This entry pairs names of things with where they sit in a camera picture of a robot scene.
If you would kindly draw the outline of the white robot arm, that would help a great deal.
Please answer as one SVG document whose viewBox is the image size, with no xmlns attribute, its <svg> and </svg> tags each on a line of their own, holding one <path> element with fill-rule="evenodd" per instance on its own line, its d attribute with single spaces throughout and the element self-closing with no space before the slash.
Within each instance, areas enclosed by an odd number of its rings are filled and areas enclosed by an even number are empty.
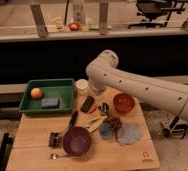
<svg viewBox="0 0 188 171">
<path fill-rule="evenodd" d="M 188 85 L 121 71 L 118 62 L 113 51 L 104 50 L 87 65 L 89 85 L 96 94 L 112 87 L 188 122 Z"/>
</svg>

